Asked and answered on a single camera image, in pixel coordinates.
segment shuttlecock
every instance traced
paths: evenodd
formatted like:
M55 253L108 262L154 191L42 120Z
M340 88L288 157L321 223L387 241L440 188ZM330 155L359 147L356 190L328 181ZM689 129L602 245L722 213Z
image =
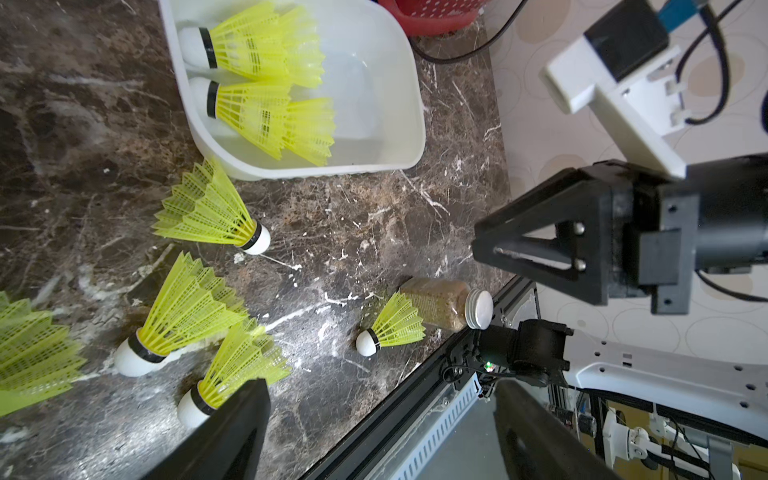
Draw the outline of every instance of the shuttlecock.
M271 2L261 2L209 30L179 31L184 60L198 68L223 68L246 78L286 78L283 31Z
M10 303L0 292L0 416L66 392L85 359L68 338L69 327L51 324L29 300Z
M190 86L201 115L218 118L275 159L282 157L289 84L224 86L206 78L193 78Z
M280 347L264 327L255 320L242 322L230 328L205 377L181 398L179 420L196 428L248 380L265 379L271 385L289 374Z
M155 214L155 235L236 245L251 255L270 246L270 232L250 217L217 159L195 164L170 191L163 210Z
M288 104L283 145L315 165L326 165L333 145L333 100L314 98Z
M286 65L290 80L303 87L316 88L323 83L323 60L320 36L314 18L299 5L280 17Z
M424 338L424 326L419 311L405 295L395 293L373 326L357 336L357 352L371 356L383 346L405 345Z
M248 318L243 299L213 269L182 252L170 269L146 323L114 356L125 376L142 376L163 366L181 347L198 342Z

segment black cable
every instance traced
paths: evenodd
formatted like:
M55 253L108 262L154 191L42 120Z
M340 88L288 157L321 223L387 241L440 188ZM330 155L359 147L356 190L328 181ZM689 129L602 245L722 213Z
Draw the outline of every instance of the black cable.
M766 92L766 97L763 99L763 129L768 134L768 92Z
M721 90L720 90L720 100L717 102L717 106L715 107L714 111L707 115L705 118L688 118L686 119L686 123L690 125L703 125L710 121L712 121L717 115L719 115L723 109L725 108L726 104L728 103L728 95L730 93L730 66L728 62L728 54L726 52L725 48L725 38L723 38L723 32L720 31L720 27L717 25L723 18L725 18L726 15L731 13L734 8L736 8L743 0L733 0L726 8L723 9L723 11L717 16L714 16L714 12L712 12L712 8L707 5L704 8L702 8L699 12L702 21L706 25L706 29L699 34L698 37L693 41L693 43L690 44L688 49L685 51L683 56L680 58L680 63L677 64L677 68L675 69L675 77L677 78L677 81L680 81L680 78L683 76L683 69L685 68L686 63L688 62L688 59L693 54L694 50L696 50L696 47L699 46L699 44L704 40L704 38L709 35L712 38L712 44L715 47L715 50L717 52L717 58L720 62L720 77L722 79L721 81Z
M670 468L670 472L672 472L672 475L674 475L675 480L680 480L677 478L677 467L674 466L674 448L677 446L677 436L680 434L679 429L674 430L674 440L672 441L672 451L670 452L670 460L672 461L672 468Z
M709 462L705 462L704 459L701 458L701 454L699 453L699 449L697 449L696 446L693 443L690 442L690 440L688 439L688 435L685 434L685 430L681 430L680 429L680 425L677 424L677 420L673 419L672 417L670 417L670 420L672 420L672 423L674 423L674 430L675 430L675 434L674 435L675 435L675 438L677 438L677 433L678 432L680 432L680 431L683 432L683 439L686 442L688 442L688 445L690 445L690 447L694 450L694 452L696 452L696 456L699 457L699 460L701 460L702 463L706 463L707 464L707 474L709 474L710 478L712 480L714 480L714 477L712 475L712 467L710 467L710 463Z
M723 11L717 16L717 22L720 23L723 18L725 18L726 15L731 13L734 8L736 8L743 0L733 0L726 8L723 9ZM683 69L685 68L685 64L688 62L688 59L690 58L691 54L693 54L694 50L696 50L696 47L699 46L699 44L709 35L710 31L708 29L705 29L702 31L698 37L696 37L696 40L694 40L688 49L683 53L683 56L680 57L680 63L677 64L677 68L675 69L675 76L677 77L677 81L680 81L680 77L683 76Z
M449 366L446 366L446 367L445 367L445 368L442 370L442 372L440 372L440 376L442 377L442 380L443 380L443 382L446 382L446 383L453 383L453 382L455 382L455 381L458 379L458 376L456 375L456 373L455 373L455 372L453 373L453 380L448 380L448 379L445 377L445 374L446 374L446 373L447 373L449 370L455 370L455 369L467 369L467 370L471 370L471 371L473 371L473 372L480 372L480 373L484 373L484 374L486 374L487 376L492 376L492 377L494 377L494 378L496 378L496 379L513 379L513 378L515 378L515 377L516 377L516 375L515 375L514 373L498 373L498 372L488 372L488 371L486 371L486 370L483 370L483 369L476 369L476 368L474 368L474 367L471 367L471 366L467 366L467 365L449 365Z
M701 16L704 24L707 26L707 32L712 38L712 45L715 47L715 51L717 52L717 59L720 62L720 100L717 102L717 106L712 111L712 113L706 117L686 119L685 122L689 125L704 125L711 122L715 117L717 117L717 115L723 112L723 109L728 103L728 94L730 93L730 66L728 63L728 54L725 49L725 38L723 38L723 32L720 31L720 27L717 25L717 18L715 17L714 12L712 12L712 8L709 5L699 10L699 15ZM675 75L679 81L680 77L677 75L677 71L675 71Z
M728 290L724 286L720 286L713 282L712 280L706 278L704 275L702 275L701 270L696 270L696 275L701 278L701 281L707 284L707 286L714 288L720 293L724 293L728 296L732 296L735 299L743 300L745 302L768 302L768 298L765 298L764 296L757 296L757 295L750 295L748 293L741 293L741 292L734 292L733 290Z
M504 34L504 32L507 31L507 28L509 28L512 25L512 22L515 21L515 17L518 16L518 14L523 8L523 5L525 5L526 3L528 3L528 0L521 0L520 5L518 5L515 11L512 12L512 15L509 17L509 20L507 20L506 23L502 25L502 28L499 31L497 31L496 35L493 35L490 40L480 45L475 50L469 51L463 55L459 55L458 57L453 57L453 58L432 57L431 55L423 51L421 48L419 48L418 45L416 45L416 42L413 40L413 37L408 37L408 41L411 43L411 48L413 49L413 51L415 51L419 57L424 58L426 61L429 61L431 63L436 63L438 65L450 65L451 63L459 63L462 60L466 60L467 58L473 57L478 53L484 51L486 48L490 47L491 45L494 44L494 42L500 39L500 37Z

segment metal vent grille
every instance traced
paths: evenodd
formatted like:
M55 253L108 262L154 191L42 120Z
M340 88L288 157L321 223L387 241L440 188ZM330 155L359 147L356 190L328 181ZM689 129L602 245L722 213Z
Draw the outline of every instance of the metal vent grille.
M453 399L432 429L424 435L422 442L413 449L410 457L396 470L392 479L413 480L424 469L425 465L440 448L440 445L453 432L456 425L464 418L480 394L480 383L477 374L464 385L462 391Z

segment white plastic basket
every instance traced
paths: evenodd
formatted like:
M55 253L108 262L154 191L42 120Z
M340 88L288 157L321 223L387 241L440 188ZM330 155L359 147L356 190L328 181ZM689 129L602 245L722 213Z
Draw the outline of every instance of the white plastic basket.
M323 84L294 86L294 100L330 96L336 110L336 143L328 165L317 167L288 150L274 160L218 120L201 117L189 79L222 84L247 81L220 70L184 63L178 30L212 28L259 0L159 0L170 57L192 137L206 156L222 160L239 180L356 174L414 166L425 145L424 112L413 53L397 21L370 0L297 0L315 17L326 55ZM276 0L279 11L294 2Z

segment dark brown marble surface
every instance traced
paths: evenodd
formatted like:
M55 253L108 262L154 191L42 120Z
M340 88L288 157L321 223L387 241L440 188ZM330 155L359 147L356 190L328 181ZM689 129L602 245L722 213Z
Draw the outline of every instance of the dark brown marble surface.
M474 25L430 51L484 39ZM267 255L277 261L242 260L236 248L170 242L149 228L171 184L200 161L157 3L0 3L0 290L54 310L88 359L71 391L0 419L0 476L138 478L185 437L176 404L215 345L139 379L112 366L180 250L240 291L293 364L270 387L259 478L297 478L445 340L430 329L424 342L371 359L354 350L360 323L405 278L498 289L507 276L469 250L474 222L508 199L488 56L419 61L418 70L427 124L419 164L236 182L270 228Z

